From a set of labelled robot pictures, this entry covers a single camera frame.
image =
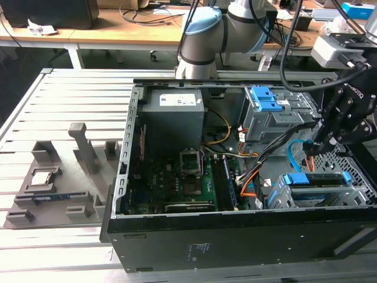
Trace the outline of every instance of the floor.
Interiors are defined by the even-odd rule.
[[[0,61],[0,126],[12,113],[21,97],[26,93],[35,77],[42,68],[48,67],[48,60],[54,55],[52,49],[43,48],[16,48],[17,60],[6,57]],[[82,50],[82,56],[86,68],[110,68],[110,69],[165,69],[172,70],[177,62],[173,52],[157,52],[157,61],[150,61],[148,51],[122,51],[124,62],[117,63],[115,51],[110,51],[110,56],[102,50]],[[279,58],[275,60],[271,71],[279,70]],[[257,70],[259,62],[249,60],[247,54],[232,54],[231,66],[222,67],[220,57],[216,57],[218,70]],[[64,54],[53,62],[54,68],[72,68],[68,54]],[[306,64],[297,57],[290,58],[287,64],[290,71],[323,71],[312,58]]]

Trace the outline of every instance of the slotted aluminum surface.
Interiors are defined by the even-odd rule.
[[[279,79],[272,72],[219,75]],[[318,82],[331,74],[287,72],[287,76]],[[280,278],[367,282],[366,277],[375,282],[375,242],[343,261],[126,274],[111,245],[99,241],[100,227],[1,228],[33,160],[30,151],[36,140],[75,147],[67,129],[73,121],[84,121],[93,145],[104,145],[108,139],[121,142],[133,78],[172,77],[172,71],[140,70],[52,70],[38,76],[0,130],[0,282],[281,282]]]

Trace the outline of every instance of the desk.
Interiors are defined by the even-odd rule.
[[[304,1],[304,6],[317,7],[311,1]],[[150,14],[139,15],[137,19],[142,21],[161,17],[163,16]],[[57,34],[43,37],[32,35],[26,28],[13,29],[4,17],[2,18],[7,30],[22,47],[65,48],[76,69],[84,68],[80,49],[176,51],[181,37],[181,18],[176,18],[175,22],[171,19],[172,24],[169,26],[144,27],[123,20],[115,9],[100,10],[100,16],[91,30],[58,29]],[[290,21],[281,22],[290,25]],[[299,32],[303,38],[303,47],[313,47],[321,26],[322,23],[312,22],[308,32]],[[18,46],[1,25],[0,46]],[[279,49],[278,44],[265,44],[258,53],[267,58],[272,57]],[[310,56],[310,51],[294,51],[291,55]],[[225,63],[228,62],[229,56],[226,56]]]

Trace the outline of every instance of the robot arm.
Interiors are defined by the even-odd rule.
[[[252,3],[259,21],[264,22],[268,29],[264,1],[252,0]],[[256,51],[263,46],[266,38],[255,23],[248,1],[235,0],[229,5],[226,15],[217,8],[197,8],[180,48],[176,78],[217,78],[216,53]]]

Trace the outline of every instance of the box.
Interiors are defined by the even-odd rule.
[[[343,3],[342,8],[352,19],[368,19],[375,9],[375,5]]]

